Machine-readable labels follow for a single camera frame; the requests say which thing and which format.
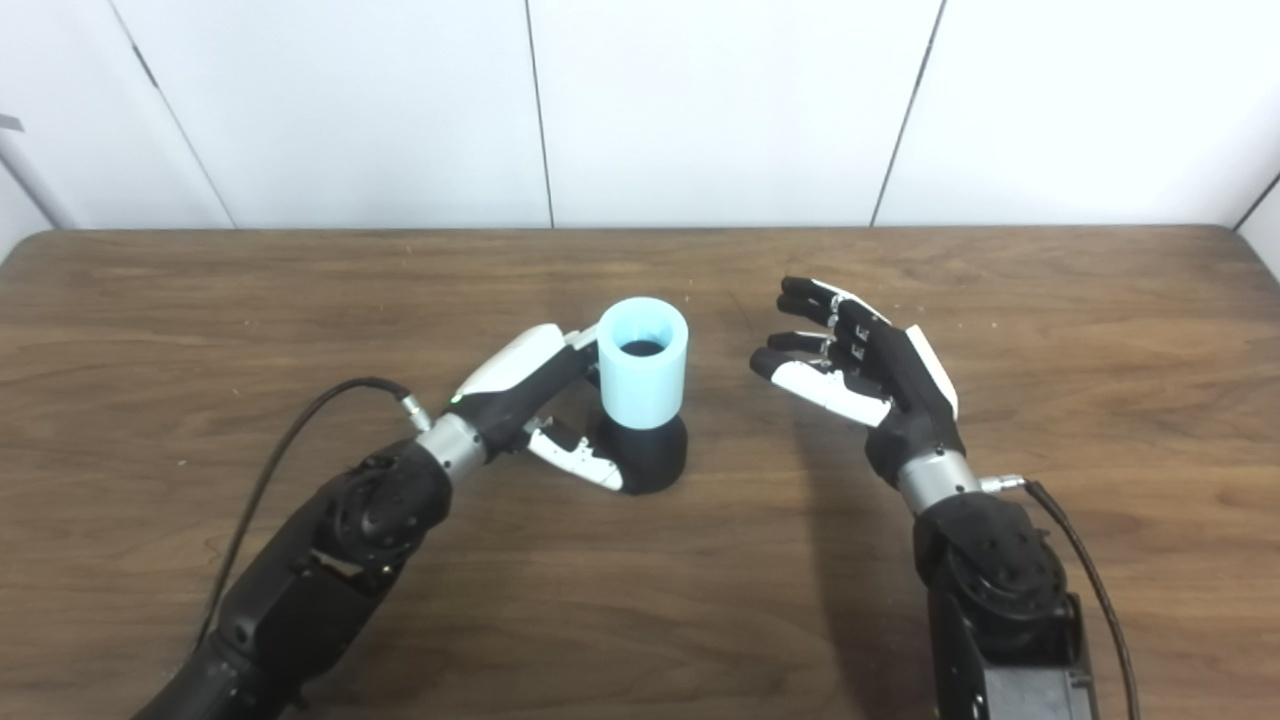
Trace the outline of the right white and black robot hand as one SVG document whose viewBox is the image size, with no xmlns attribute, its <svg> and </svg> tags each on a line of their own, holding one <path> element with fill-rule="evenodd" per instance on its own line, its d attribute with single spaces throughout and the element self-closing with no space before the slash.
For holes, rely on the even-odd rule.
<svg viewBox="0 0 1280 720">
<path fill-rule="evenodd" d="M 867 428 L 872 470 L 896 486 L 919 457 L 964 455 L 957 393 L 918 325 L 895 325 L 855 293 L 786 275 L 780 311 L 820 333 L 771 334 L 750 357 L 759 377 L 827 413 Z"/>
</svg>

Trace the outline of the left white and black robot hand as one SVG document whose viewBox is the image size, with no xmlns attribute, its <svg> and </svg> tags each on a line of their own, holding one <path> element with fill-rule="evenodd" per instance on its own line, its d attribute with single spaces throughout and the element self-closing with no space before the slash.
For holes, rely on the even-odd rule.
<svg viewBox="0 0 1280 720">
<path fill-rule="evenodd" d="M 481 462 L 498 454 L 529 451 L 544 462 L 594 486 L 621 492 L 618 464 L 586 437 L 564 434 L 564 427 L 538 411 L 559 392 L 596 369 L 596 327 L 562 331 L 556 323 L 535 325 L 483 363 L 454 392 L 444 414 L 466 427 Z"/>
</svg>

